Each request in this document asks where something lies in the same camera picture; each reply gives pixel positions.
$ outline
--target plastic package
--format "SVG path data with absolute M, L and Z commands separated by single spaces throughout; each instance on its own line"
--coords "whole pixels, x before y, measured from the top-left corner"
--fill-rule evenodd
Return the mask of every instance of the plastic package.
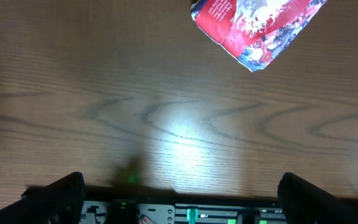
M 251 72 L 264 69 L 327 0 L 199 0 L 197 26 Z

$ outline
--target wooden table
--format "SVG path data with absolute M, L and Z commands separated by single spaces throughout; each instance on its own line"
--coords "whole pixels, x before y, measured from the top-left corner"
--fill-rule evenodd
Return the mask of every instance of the wooden table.
M 358 198 L 358 1 L 328 1 L 250 73 L 189 1 L 0 0 L 0 207 L 131 161 L 182 193 L 275 197 L 294 172 Z

